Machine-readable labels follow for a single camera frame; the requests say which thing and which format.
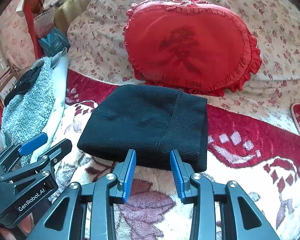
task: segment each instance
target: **blue gripper pad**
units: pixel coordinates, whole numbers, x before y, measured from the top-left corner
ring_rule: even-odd
[[[27,156],[34,152],[36,149],[46,144],[48,141],[48,136],[45,133],[40,133],[37,136],[31,138],[30,140],[23,143],[18,150],[20,156]]]
[[[176,156],[173,151],[171,151],[171,153],[170,153],[170,166],[171,166],[174,184],[176,186],[178,197],[180,198],[181,202],[183,203],[186,198],[186,194],[185,194],[185,190],[184,190],[184,183],[183,183],[183,178],[181,176],[181,171],[180,171]]]
[[[133,150],[133,153],[132,153],[132,156],[131,156],[131,159],[129,162],[129,166],[127,169],[127,175],[124,178],[124,182],[123,182],[122,199],[123,199],[124,203],[126,203],[127,199],[130,196],[134,170],[136,168],[136,162],[137,162],[137,155],[136,155],[136,151]]]

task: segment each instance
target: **metal screw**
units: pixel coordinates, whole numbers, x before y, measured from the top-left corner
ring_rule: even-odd
[[[194,174],[191,175],[191,177],[192,177],[193,179],[201,179],[201,178],[202,178],[202,175],[201,175],[200,173],[194,173]]]
[[[231,180],[231,181],[229,181],[228,183],[229,183],[229,186],[230,186],[230,187],[237,187],[237,186],[238,186],[238,183],[235,182],[234,180]]]
[[[115,174],[114,173],[109,173],[106,175],[106,179],[108,180],[113,180],[115,178]]]
[[[70,183],[70,189],[76,189],[76,188],[78,188],[79,187],[79,183],[78,182],[72,182],[72,183]]]
[[[43,171],[43,172],[42,172],[42,175],[43,175],[43,176],[47,176],[47,175],[49,175],[49,173],[50,173],[50,171]]]

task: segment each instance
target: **blue bag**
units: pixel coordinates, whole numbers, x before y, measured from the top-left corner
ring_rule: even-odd
[[[52,29],[47,37],[39,39],[39,44],[47,57],[53,57],[64,48],[70,48],[68,38],[56,27]]]

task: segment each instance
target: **ribbed fabric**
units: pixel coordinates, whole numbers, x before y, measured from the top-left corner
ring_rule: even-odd
[[[118,87],[96,108],[78,148],[122,162],[130,148],[137,165],[170,170],[177,149],[196,172],[207,168],[207,100],[180,90],[147,86]]]

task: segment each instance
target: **red ruffled cushion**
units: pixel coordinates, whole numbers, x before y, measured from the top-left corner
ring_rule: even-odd
[[[225,88],[242,90],[261,66],[257,39],[227,8],[201,0],[146,0],[131,7],[123,35],[139,80],[223,96]]]

